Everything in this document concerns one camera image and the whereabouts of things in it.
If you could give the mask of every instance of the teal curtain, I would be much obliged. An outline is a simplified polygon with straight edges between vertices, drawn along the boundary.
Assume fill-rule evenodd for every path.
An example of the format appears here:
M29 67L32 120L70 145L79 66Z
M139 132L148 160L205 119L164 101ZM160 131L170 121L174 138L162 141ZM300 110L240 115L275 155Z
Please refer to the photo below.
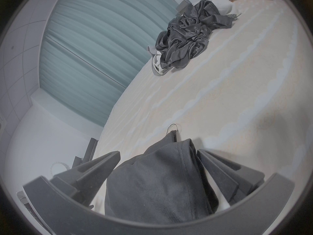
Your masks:
M104 126L177 6L174 0L59 0L41 45L40 87Z

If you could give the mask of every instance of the bed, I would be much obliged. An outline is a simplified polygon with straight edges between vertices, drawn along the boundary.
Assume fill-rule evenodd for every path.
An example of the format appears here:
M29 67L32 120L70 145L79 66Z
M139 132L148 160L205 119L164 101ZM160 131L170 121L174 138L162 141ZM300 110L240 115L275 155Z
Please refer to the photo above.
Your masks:
M142 154L175 123L178 140L295 182L284 215L312 171L313 51L282 0L235 0L242 14L214 30L208 48L182 70L154 76L148 61L104 126L94 158ZM223 196L220 210L227 208ZM93 204L104 214L105 183Z

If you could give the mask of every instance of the folded black garment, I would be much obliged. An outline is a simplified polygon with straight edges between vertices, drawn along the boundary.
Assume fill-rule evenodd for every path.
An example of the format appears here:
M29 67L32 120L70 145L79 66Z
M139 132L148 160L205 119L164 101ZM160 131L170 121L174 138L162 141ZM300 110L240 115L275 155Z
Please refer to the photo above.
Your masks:
M155 48L162 53L161 68L185 68L190 59L207 48L212 30L231 28L232 23L233 19L220 15L211 1L189 4L186 12L170 21L156 40Z
M180 223L217 207L191 139L177 142L176 131L122 163L106 182L105 214L129 221Z

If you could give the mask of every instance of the crumpled black clothing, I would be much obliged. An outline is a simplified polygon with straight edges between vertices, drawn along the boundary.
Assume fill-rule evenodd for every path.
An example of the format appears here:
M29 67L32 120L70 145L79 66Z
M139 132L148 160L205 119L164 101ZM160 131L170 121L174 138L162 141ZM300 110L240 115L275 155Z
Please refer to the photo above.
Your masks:
M218 199L209 185L196 149L176 131L109 175L105 215L150 224L173 224L216 212Z
M211 1L189 4L186 12L170 21L156 40L155 47L162 53L161 68L185 68L190 59L205 51L214 29L231 28L232 23L233 19L220 15Z

